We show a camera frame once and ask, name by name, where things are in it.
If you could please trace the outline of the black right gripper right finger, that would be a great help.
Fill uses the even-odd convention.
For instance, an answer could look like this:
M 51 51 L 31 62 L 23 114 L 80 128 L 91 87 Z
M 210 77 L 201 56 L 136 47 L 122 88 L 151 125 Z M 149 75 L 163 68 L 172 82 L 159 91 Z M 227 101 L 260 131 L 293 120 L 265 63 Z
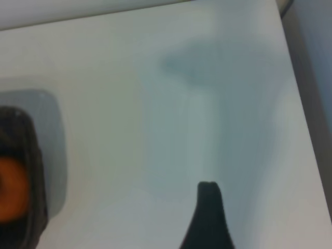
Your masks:
M 211 185 L 211 246 L 212 248 L 234 248 L 234 244 L 228 229 L 222 193 L 216 182 Z

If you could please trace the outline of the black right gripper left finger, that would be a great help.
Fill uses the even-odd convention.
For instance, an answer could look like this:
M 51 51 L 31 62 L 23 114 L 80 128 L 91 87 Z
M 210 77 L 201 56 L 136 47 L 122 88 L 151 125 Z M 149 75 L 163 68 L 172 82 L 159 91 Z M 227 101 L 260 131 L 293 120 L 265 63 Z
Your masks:
M 180 248 L 201 248 L 203 232 L 203 192 L 206 190 L 208 183 L 200 182 L 197 187 L 197 201 L 193 216 L 188 226 L 187 232 L 180 245 Z

